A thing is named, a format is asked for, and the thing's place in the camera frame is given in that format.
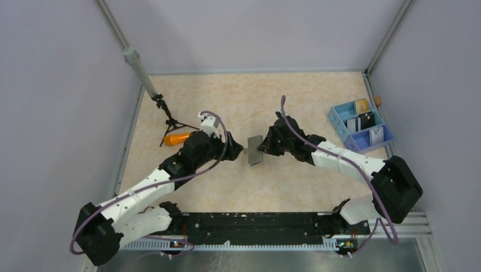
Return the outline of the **grey leather card holder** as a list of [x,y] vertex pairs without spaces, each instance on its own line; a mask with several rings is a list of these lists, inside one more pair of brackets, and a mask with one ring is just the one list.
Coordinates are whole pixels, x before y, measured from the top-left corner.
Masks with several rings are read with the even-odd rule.
[[247,162],[251,167],[260,164],[263,161],[263,153],[258,150],[258,147],[262,142],[262,135],[247,138],[247,148],[245,148],[243,152],[247,155]]

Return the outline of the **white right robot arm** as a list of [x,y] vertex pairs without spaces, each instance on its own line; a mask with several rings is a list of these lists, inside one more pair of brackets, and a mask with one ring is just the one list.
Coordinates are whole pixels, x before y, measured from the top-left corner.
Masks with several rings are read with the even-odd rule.
[[306,135],[290,116],[278,118],[269,127],[258,150],[273,156],[288,152],[300,162],[331,168],[367,184],[370,195],[348,199],[334,208],[332,225],[339,233],[348,233],[357,223],[380,217],[401,224],[423,195],[404,159],[368,157],[319,135]]

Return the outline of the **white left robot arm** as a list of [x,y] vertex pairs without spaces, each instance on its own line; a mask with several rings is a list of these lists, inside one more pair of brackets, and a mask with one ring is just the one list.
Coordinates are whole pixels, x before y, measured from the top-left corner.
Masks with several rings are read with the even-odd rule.
[[229,132],[221,137],[194,131],[183,147],[165,159],[134,187],[109,201],[84,205],[78,215],[73,243],[81,248],[94,266],[111,260],[120,248],[151,233],[175,234],[182,227],[182,212],[166,201],[149,210],[149,204],[174,192],[196,176],[210,161],[234,161],[243,150]]

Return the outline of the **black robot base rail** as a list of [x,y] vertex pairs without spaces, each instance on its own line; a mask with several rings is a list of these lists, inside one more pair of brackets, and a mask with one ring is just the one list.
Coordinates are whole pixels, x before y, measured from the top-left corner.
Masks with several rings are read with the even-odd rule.
[[350,225],[337,215],[318,212],[184,213],[156,235],[182,237],[200,245],[321,245],[336,235],[370,234],[367,221]]

